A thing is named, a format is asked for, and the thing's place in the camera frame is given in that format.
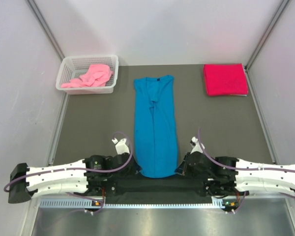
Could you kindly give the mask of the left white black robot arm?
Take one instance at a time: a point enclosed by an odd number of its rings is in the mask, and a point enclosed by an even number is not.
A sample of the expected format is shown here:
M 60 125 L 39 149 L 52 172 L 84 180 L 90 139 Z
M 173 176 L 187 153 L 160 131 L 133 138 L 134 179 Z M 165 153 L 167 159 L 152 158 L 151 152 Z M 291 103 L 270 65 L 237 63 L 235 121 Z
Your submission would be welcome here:
M 119 178 L 138 174 L 141 167 L 128 152 L 91 157 L 63 165 L 29 167 L 18 164 L 4 188 L 8 203 L 19 204 L 44 195 L 71 193 L 85 197 L 114 195 Z

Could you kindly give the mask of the blue t shirt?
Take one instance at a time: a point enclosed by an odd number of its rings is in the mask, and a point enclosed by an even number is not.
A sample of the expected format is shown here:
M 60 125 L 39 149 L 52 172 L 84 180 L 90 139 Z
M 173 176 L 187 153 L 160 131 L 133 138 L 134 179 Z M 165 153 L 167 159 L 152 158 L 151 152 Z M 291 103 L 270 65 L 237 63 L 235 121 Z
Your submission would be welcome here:
M 172 75 L 134 80 L 135 153 L 148 178 L 173 176 L 178 165 L 173 85 Z

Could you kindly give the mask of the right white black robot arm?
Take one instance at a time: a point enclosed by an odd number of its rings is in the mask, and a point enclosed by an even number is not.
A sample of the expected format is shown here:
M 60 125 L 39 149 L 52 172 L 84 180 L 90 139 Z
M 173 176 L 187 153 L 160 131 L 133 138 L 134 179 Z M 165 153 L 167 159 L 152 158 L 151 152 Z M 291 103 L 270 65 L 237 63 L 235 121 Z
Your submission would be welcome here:
M 295 198 L 295 164 L 269 165 L 240 158 L 207 158 L 203 153 L 187 153 L 175 173 L 199 179 L 206 194 L 223 198 L 252 192 L 279 193 Z

